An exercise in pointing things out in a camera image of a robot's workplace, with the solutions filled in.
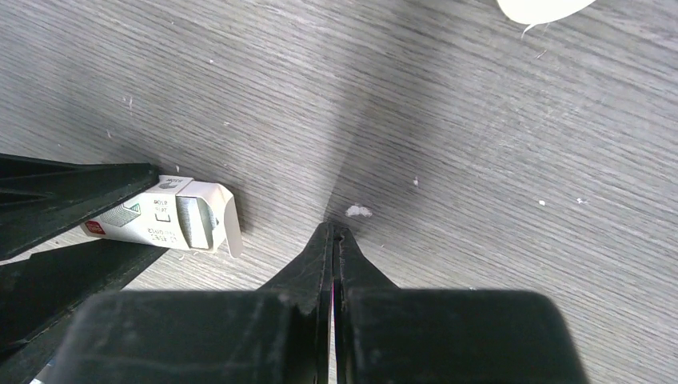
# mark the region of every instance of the white debris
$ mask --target white debris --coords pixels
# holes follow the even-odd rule
[[[369,218],[372,217],[372,211],[366,206],[361,206],[360,204],[356,203],[346,210],[346,216],[350,218],[353,216],[365,216],[366,218]]]

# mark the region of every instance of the gray wooden surface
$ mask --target gray wooden surface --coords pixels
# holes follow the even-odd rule
[[[132,288],[253,288],[358,202],[396,283],[537,290],[593,382],[675,382],[677,19],[599,0],[520,39],[492,0],[5,1],[0,151],[233,190],[240,258],[169,252]]]

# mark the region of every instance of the red logo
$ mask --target red logo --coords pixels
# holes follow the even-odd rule
[[[88,222],[85,223],[85,226],[93,234],[106,234],[106,232],[104,232],[104,229],[102,228],[101,225],[99,225],[98,222],[93,222],[92,220],[89,220]]]

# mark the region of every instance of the small white box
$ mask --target small white box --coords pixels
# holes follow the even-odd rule
[[[233,194],[221,184],[160,176],[160,182],[81,225],[85,234],[178,250],[242,252]]]

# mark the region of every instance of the white round object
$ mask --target white round object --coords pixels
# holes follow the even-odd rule
[[[520,24],[545,24],[583,10],[596,0],[497,0],[507,18]]]

